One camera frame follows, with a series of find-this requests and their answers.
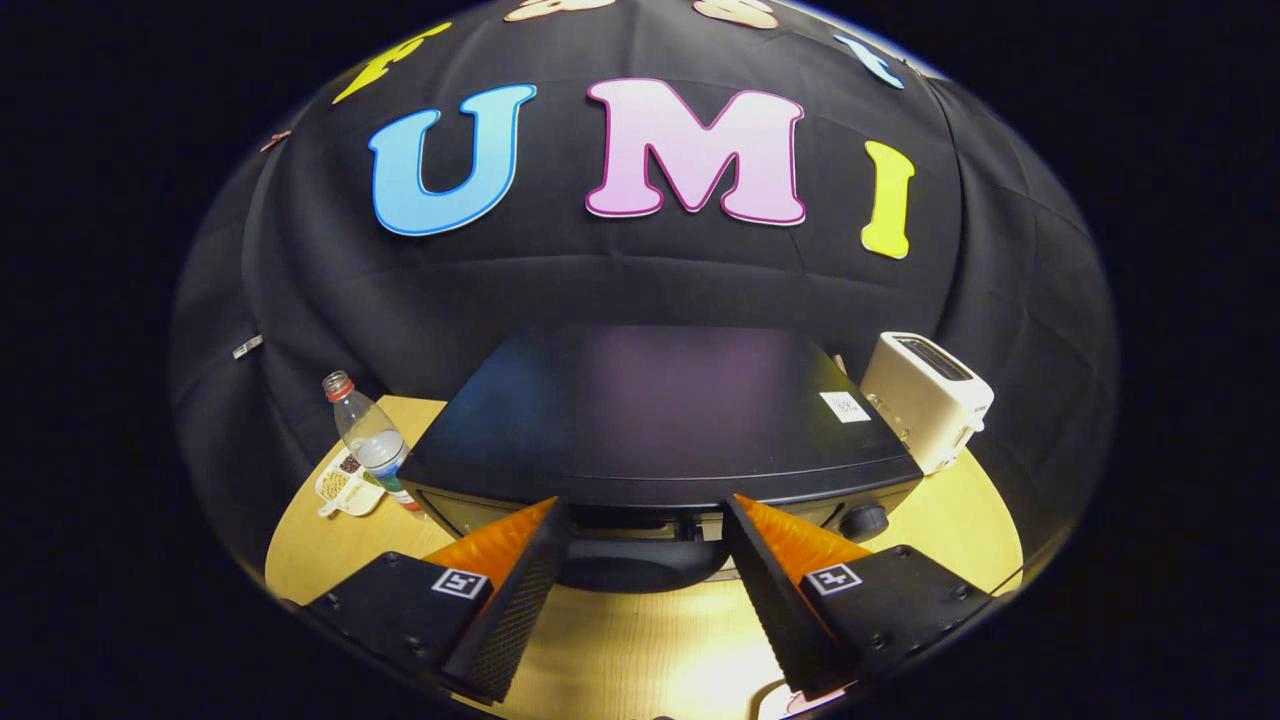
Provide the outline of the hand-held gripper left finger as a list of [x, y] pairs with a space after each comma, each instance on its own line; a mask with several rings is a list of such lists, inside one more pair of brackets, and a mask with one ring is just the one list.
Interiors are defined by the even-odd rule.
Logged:
[[422, 559], [381, 553], [303, 616], [419, 685], [499, 703], [568, 541], [570, 510], [550, 497]]

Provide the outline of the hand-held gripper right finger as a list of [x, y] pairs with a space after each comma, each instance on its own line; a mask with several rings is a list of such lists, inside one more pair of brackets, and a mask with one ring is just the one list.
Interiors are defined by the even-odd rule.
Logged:
[[882, 685], [952, 639], [992, 596], [909, 544], [870, 551], [735, 495], [724, 539], [790, 687]]

